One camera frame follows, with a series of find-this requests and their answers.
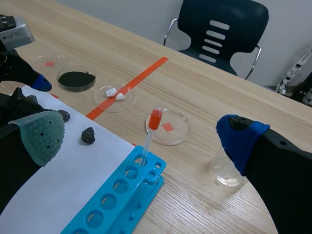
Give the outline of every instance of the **wooden table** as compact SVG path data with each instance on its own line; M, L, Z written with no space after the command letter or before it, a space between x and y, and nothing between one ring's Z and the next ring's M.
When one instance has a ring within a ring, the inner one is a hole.
M98 88L127 83L159 58L169 59L133 89L132 110L104 112L95 120L140 145L146 137L146 115L155 105L178 110L191 123L189 138L182 144L152 144L152 152L167 162L166 184L135 233L276 233L250 183L236 193L214 185L208 166L220 146L215 125L225 114L238 114L269 123L312 152L311 108L52 0L11 0L1 2L0 9L2 14L25 17L31 27L36 42L18 49L29 63L53 53L96 70L95 86L82 93L62 90L55 76L47 76L53 85L50 93L84 115L95 108ZM9 94L15 87L16 83L3 82L0 91Z

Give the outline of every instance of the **green gripper pad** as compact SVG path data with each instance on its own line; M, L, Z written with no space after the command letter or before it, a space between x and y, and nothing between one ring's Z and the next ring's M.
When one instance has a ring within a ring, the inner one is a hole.
M33 161L44 167L59 151L64 138L64 121L58 111L44 111L9 124L20 129L20 138Z

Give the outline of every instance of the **chair leg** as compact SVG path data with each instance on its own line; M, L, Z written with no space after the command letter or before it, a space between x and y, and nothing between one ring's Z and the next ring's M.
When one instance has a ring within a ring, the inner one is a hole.
M177 21L177 19L174 19L174 20L171 22L171 24L170 24L170 27L169 27L169 29L168 29L168 32L167 32L167 34L165 35L164 46L166 46L167 37L168 37L168 35L169 35L169 32L170 32L170 30L171 30L171 28L172 28L174 22L176 22L176 21Z
M246 78L245 79L248 79L249 78L249 76L252 74L252 72L254 71L254 68L255 68L255 65L257 64L257 62L258 62L258 59L259 59L259 56L260 56L260 53L261 53L261 48L257 45L256 46L257 48L258 48L258 54L257 54L257 56L255 57L255 60L254 60L254 62L253 62L253 66L252 66L252 68L251 68L251 70L250 70L250 72L248 73L248 75L246 76Z

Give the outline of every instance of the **white paper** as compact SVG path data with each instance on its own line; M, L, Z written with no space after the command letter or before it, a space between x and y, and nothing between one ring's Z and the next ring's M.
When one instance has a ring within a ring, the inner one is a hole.
M22 90L25 96L36 95L43 108L65 110L71 118L55 158L19 189L0 215L0 233L59 234L134 147L50 94L28 86ZM92 145L81 141L88 127L95 131Z

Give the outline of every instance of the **white wall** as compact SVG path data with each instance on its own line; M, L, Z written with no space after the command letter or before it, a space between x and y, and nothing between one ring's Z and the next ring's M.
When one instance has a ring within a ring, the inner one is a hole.
M172 21L178 17L183 0L58 0L73 8L129 30L157 43ZM259 45L263 49L250 81L259 85L276 85L288 66L312 44L312 0L257 0L270 13L267 29ZM186 49L190 38L172 29L167 46ZM251 54L237 53L231 64L240 77L245 77L253 63ZM306 77L312 61L302 71Z

